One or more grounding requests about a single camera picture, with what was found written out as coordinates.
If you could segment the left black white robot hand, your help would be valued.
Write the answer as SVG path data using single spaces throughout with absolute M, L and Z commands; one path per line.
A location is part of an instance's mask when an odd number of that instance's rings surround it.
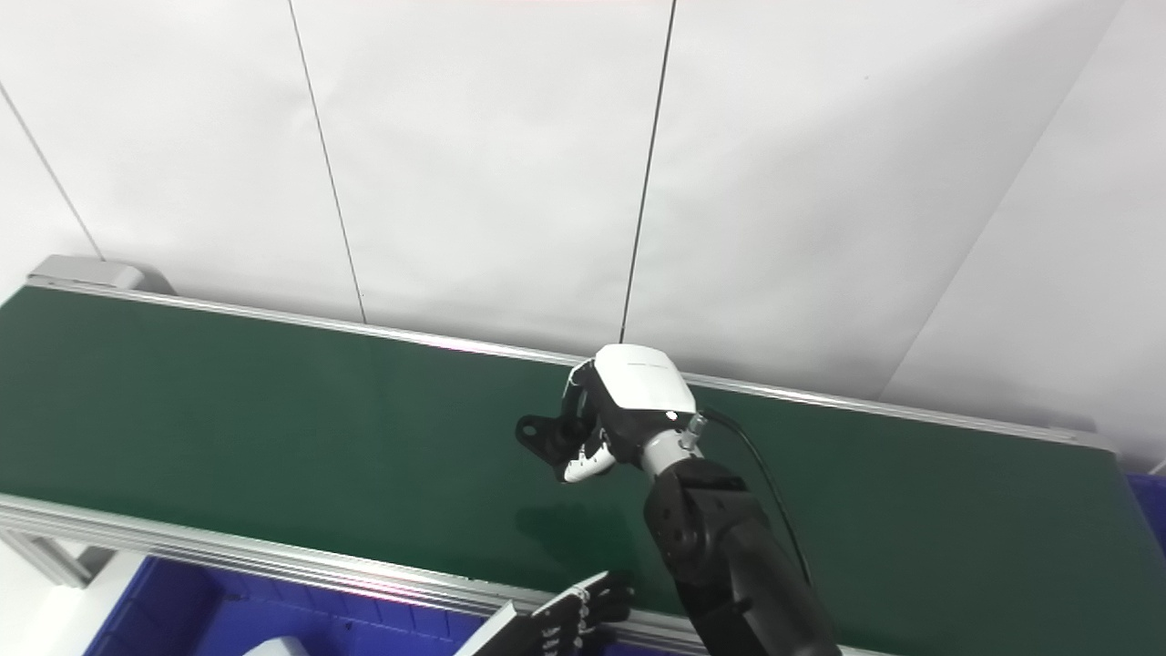
M 628 570 L 600 573 L 563 588 L 536 611 L 505 602 L 457 655 L 603 655 L 617 642 L 613 625 L 628 621 L 635 599 Z

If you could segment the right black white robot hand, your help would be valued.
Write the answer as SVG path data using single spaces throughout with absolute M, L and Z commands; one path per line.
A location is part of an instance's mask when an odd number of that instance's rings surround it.
M 708 419 L 684 378 L 660 350 L 616 343 L 568 374 L 561 414 L 568 440 L 559 481 L 578 484 L 616 465 L 635 466 L 649 480 L 688 458 Z

